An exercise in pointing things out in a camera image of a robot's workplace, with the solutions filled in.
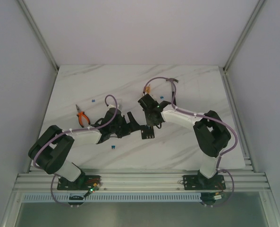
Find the black fuse box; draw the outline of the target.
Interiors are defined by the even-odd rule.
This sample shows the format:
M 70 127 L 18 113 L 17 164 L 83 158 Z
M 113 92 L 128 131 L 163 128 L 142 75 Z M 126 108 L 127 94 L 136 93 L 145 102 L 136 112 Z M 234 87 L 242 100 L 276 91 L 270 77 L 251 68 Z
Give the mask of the black fuse box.
M 143 140 L 154 139 L 154 129 L 149 125 L 141 125 L 141 137 Z

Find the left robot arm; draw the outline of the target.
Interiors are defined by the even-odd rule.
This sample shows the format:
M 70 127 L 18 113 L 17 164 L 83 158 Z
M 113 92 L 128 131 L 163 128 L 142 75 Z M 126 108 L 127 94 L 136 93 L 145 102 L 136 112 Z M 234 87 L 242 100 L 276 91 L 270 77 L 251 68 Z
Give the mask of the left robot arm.
M 141 130 L 141 125 L 134 119 L 131 112 L 127 113 L 126 122 L 121 111 L 110 108 L 103 118 L 87 128 L 64 131 L 57 125 L 50 126 L 30 148 L 28 156 L 34 161 L 33 165 L 44 170 L 47 174 L 61 176 L 68 180 L 74 190 L 81 190 L 85 185 L 84 172 L 67 160 L 68 154 L 76 142 L 85 144 L 101 144 L 113 134 L 121 139 L 135 131 Z

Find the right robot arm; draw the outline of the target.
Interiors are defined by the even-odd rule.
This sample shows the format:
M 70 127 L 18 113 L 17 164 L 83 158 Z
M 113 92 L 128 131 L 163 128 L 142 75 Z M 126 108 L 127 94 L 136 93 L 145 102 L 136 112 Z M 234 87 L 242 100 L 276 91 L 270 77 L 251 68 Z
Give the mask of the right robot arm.
M 198 146 L 203 152 L 201 166 L 196 175 L 188 176 L 184 186 L 190 190 L 219 190 L 223 176 L 219 175 L 221 152 L 227 147 L 231 134 L 215 111 L 191 113 L 179 109 L 174 103 L 158 103 L 149 94 L 142 96 L 138 103 L 142 107 L 149 126 L 160 126 L 164 122 L 193 129 Z

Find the clear plastic fuse box cover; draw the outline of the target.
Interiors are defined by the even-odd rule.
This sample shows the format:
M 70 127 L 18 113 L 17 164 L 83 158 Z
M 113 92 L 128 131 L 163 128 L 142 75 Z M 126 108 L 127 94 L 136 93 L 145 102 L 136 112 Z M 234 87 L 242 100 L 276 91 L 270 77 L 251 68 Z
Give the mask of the clear plastic fuse box cover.
M 122 99 L 117 99 L 118 109 L 122 110 Z

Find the orange fuse holder block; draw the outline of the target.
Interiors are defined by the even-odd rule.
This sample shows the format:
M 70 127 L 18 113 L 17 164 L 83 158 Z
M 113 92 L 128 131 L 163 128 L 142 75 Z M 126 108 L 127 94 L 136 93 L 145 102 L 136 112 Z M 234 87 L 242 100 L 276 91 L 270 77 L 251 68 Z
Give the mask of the orange fuse holder block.
M 150 94 L 150 92 L 151 92 L 151 86 L 150 86 L 150 84 L 148 84 L 143 89 L 143 95 Z

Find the orange handled pliers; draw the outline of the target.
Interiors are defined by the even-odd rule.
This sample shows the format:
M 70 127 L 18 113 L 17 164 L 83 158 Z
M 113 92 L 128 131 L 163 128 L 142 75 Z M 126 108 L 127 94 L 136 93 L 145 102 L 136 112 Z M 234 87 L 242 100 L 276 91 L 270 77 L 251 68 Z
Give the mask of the orange handled pliers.
M 84 111 L 82 111 L 80 109 L 80 107 L 78 105 L 76 105 L 76 110 L 77 110 L 77 117 L 78 117 L 78 122 L 79 125 L 84 128 L 85 124 L 84 124 L 84 120 L 86 121 L 87 125 L 90 125 L 90 119 L 89 117 L 84 113 Z

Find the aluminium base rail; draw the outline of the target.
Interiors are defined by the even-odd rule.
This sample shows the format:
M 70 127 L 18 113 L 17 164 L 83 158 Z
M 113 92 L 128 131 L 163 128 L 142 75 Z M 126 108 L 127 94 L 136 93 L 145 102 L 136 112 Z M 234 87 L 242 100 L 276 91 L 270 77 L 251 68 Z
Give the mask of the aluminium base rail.
M 101 177 L 105 192 L 177 192 L 184 190 L 179 181 L 183 175 L 196 171 L 183 170 L 85 170 L 87 175 Z M 251 170 L 230 171 L 236 192 L 268 192 L 271 188 L 265 173 Z M 48 192 L 52 176 L 31 168 L 29 173 L 18 174 L 13 190 L 20 192 Z

